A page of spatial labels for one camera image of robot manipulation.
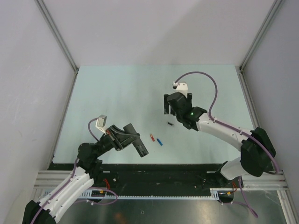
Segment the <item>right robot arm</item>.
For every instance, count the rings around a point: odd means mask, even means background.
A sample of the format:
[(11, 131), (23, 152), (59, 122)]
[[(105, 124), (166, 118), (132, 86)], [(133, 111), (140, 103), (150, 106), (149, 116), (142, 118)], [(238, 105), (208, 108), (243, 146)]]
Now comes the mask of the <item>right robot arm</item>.
[(208, 112), (192, 105), (192, 94), (180, 92), (164, 95), (164, 113), (176, 117), (185, 128), (210, 134), (236, 148), (240, 157), (224, 162), (221, 167), (205, 178), (210, 187), (227, 187), (235, 178), (249, 174), (260, 177), (270, 170), (276, 151), (266, 131), (257, 127), (243, 131), (233, 126), (222, 125)]

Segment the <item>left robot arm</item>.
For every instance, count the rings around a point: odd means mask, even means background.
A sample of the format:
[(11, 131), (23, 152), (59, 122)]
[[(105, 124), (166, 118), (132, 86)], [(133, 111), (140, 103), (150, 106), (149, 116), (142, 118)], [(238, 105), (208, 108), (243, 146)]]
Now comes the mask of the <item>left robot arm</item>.
[(31, 200), (25, 207), (24, 224), (57, 224), (68, 208), (91, 186), (103, 182), (101, 155), (115, 149), (121, 151), (130, 144), (137, 150), (142, 148), (140, 135), (132, 124), (119, 129), (115, 125), (107, 128), (96, 143), (82, 143), (73, 170), (46, 197), (35, 202)]

